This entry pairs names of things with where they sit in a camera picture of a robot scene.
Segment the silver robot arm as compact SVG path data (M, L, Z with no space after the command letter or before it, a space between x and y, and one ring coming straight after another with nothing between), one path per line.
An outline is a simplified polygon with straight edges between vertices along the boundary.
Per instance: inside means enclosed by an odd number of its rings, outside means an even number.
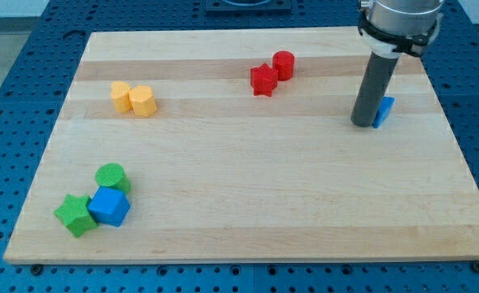
M397 59L422 56L437 38L444 0L360 0L359 35L372 52Z

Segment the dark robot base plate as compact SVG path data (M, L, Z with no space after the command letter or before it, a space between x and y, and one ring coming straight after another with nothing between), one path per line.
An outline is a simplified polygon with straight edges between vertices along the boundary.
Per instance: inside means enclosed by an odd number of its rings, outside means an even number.
M291 0L205 0L207 12L290 11Z

